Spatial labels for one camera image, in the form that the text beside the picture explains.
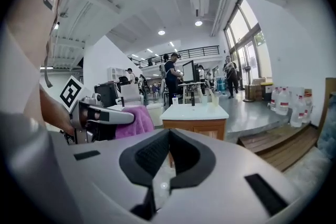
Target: black rubber pad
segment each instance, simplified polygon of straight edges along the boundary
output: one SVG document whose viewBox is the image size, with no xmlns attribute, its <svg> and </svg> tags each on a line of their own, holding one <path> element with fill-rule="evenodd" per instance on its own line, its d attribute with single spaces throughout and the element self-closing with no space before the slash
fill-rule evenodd
<svg viewBox="0 0 336 224">
<path fill-rule="evenodd" d="M 100 155 L 99 151 L 87 151 L 83 153 L 74 154 L 73 156 L 75 157 L 77 161 L 80 161 L 82 159 L 88 159 L 91 157 L 95 157 L 97 155 Z"/>
<path fill-rule="evenodd" d="M 246 176 L 245 179 L 270 216 L 274 216 L 288 206 L 288 204 L 259 174 Z"/>
</svg>

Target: standing fan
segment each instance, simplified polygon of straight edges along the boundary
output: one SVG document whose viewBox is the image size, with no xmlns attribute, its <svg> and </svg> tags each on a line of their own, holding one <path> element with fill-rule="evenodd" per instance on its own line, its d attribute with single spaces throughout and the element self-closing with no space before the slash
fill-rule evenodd
<svg viewBox="0 0 336 224">
<path fill-rule="evenodd" d="M 250 74 L 250 71 L 251 71 L 251 66 L 246 66 L 244 69 L 245 69 L 245 71 L 247 73 L 247 76 L 248 76 L 248 86 L 245 87 L 245 99 L 243 101 L 247 102 L 247 103 L 252 103 L 252 102 L 254 102 L 254 99 L 250 98 L 250 91 L 251 91 L 251 89 L 250 89 L 251 88 L 251 74 Z"/>
</svg>

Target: ceiling light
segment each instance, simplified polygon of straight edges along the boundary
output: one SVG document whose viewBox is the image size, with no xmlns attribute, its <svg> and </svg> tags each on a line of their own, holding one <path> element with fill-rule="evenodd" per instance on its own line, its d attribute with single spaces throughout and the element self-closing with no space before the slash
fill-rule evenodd
<svg viewBox="0 0 336 224">
<path fill-rule="evenodd" d="M 54 69 L 53 67 L 47 67 L 47 70 Z"/>
</svg>

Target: wooden pallet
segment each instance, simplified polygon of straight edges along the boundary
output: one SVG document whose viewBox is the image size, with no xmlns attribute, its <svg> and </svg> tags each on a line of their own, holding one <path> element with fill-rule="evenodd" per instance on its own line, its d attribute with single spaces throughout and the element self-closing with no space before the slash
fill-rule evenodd
<svg viewBox="0 0 336 224">
<path fill-rule="evenodd" d="M 301 159 L 317 142 L 318 131 L 309 125 L 292 128 L 288 124 L 248 137 L 238 144 L 256 153 L 280 171 Z"/>
<path fill-rule="evenodd" d="M 238 144 L 252 151 L 253 153 L 264 153 L 274 146 L 277 146 L 288 139 L 294 138 L 300 132 L 306 130 L 308 124 L 303 125 L 301 128 L 294 128 L 289 124 L 281 127 L 271 129 L 255 135 L 240 137 Z"/>
</svg>

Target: white table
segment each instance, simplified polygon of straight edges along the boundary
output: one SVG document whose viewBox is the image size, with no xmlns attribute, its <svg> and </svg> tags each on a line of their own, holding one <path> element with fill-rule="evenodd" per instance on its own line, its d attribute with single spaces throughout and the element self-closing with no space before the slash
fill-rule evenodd
<svg viewBox="0 0 336 224">
<path fill-rule="evenodd" d="M 199 98 L 199 102 L 201 102 L 201 96 L 203 95 L 201 84 L 205 84 L 205 82 L 192 82 L 178 85 L 179 87 L 183 87 L 183 104 L 185 104 L 185 100 L 191 99 L 190 96 L 187 96 L 187 89 L 190 85 L 197 85 L 198 96 L 195 96 L 195 98 Z"/>
<path fill-rule="evenodd" d="M 170 106 L 160 118 L 166 129 L 179 128 L 224 140 L 229 115 L 221 106 L 212 103 L 177 104 Z"/>
</svg>

